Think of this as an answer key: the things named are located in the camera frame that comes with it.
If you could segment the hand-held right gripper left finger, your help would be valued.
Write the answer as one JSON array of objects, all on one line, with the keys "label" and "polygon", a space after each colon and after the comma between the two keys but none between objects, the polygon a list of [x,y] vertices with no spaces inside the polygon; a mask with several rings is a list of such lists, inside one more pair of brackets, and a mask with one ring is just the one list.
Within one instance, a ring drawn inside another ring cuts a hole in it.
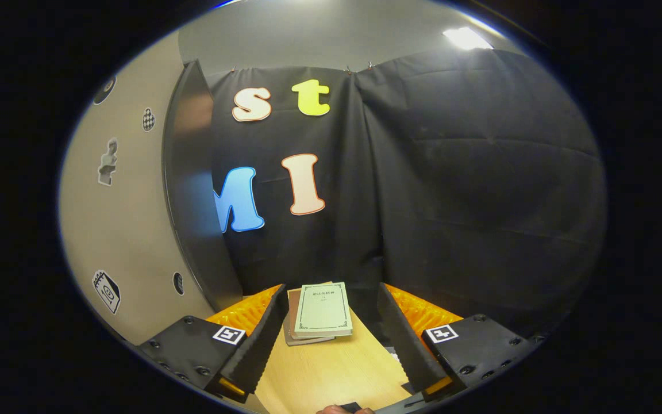
[{"label": "hand-held right gripper left finger", "polygon": [[276,285],[212,317],[183,316],[137,348],[182,382],[245,403],[283,328],[286,291]]}]

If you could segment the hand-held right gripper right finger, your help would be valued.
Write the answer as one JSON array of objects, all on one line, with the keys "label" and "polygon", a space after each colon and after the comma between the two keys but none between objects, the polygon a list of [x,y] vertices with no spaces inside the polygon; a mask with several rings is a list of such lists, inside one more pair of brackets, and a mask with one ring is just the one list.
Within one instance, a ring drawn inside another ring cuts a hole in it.
[{"label": "hand-held right gripper right finger", "polygon": [[460,294],[422,298],[381,282],[376,307],[411,390],[427,403],[504,375],[547,336],[520,313]]}]

